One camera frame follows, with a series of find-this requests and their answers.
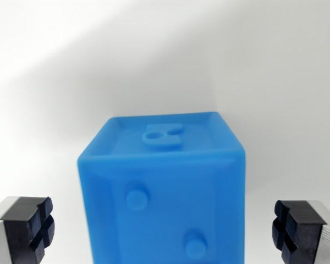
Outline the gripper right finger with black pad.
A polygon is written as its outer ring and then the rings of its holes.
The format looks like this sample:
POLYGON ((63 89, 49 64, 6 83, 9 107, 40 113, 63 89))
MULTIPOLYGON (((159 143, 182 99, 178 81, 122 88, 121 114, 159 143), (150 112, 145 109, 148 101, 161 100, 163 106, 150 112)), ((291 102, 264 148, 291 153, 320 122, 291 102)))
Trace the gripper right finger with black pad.
POLYGON ((272 239, 284 263, 330 263, 330 210, 320 201, 278 200, 272 239))

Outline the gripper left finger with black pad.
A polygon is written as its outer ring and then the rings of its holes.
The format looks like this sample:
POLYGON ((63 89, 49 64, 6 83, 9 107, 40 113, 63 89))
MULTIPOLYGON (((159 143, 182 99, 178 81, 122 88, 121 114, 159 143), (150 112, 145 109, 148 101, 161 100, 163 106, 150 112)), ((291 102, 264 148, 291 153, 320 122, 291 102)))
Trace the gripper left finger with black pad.
POLYGON ((40 263, 54 237, 50 197, 8 196, 0 203, 0 263, 40 263))

